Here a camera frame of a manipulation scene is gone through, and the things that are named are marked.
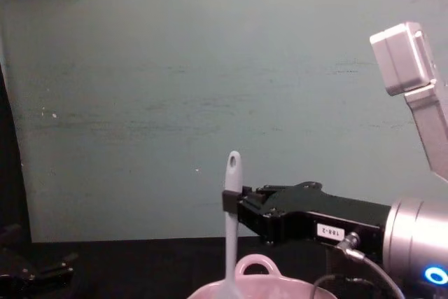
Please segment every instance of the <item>pink bowl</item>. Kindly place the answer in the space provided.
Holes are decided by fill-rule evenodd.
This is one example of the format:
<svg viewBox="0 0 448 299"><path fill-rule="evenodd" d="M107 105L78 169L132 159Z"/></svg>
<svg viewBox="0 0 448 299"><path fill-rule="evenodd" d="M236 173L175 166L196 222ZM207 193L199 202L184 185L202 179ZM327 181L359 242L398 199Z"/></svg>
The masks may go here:
<svg viewBox="0 0 448 299"><path fill-rule="evenodd" d="M244 274L253 264L266 267L269 274ZM313 288L310 283L282 276L278 267L264 255L243 257L235 268L235 278L245 299L308 299ZM207 284L188 299L213 299L216 289L223 281ZM319 288L315 299L337 299L330 292Z"/></svg>

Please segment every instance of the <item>silver cylindrical joint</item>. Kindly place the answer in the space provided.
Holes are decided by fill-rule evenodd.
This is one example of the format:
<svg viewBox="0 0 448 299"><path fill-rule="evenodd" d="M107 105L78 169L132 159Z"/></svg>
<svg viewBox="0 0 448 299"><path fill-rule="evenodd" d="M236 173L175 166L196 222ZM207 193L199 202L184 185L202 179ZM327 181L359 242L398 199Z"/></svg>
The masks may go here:
<svg viewBox="0 0 448 299"><path fill-rule="evenodd" d="M389 212L384 269L392 278L448 286L448 206L401 199Z"/></svg>

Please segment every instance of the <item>label sticker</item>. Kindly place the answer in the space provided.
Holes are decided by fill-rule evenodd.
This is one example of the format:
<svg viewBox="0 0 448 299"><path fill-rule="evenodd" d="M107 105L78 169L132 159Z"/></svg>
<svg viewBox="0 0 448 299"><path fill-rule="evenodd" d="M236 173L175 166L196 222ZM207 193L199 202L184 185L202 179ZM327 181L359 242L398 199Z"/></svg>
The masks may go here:
<svg viewBox="0 0 448 299"><path fill-rule="evenodd" d="M320 237L342 241L345 237L345 230L332 227L330 225L317 223L317 235Z"/></svg>

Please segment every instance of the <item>teal wall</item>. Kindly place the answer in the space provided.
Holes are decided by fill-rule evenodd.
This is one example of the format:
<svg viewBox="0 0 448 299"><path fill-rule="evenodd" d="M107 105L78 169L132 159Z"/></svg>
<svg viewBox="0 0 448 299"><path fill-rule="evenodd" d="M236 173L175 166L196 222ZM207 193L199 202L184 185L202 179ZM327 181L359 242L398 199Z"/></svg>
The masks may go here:
<svg viewBox="0 0 448 299"><path fill-rule="evenodd" d="M445 198L369 36L422 23L448 71L448 0L0 0L35 241L223 234L244 182Z"/></svg>

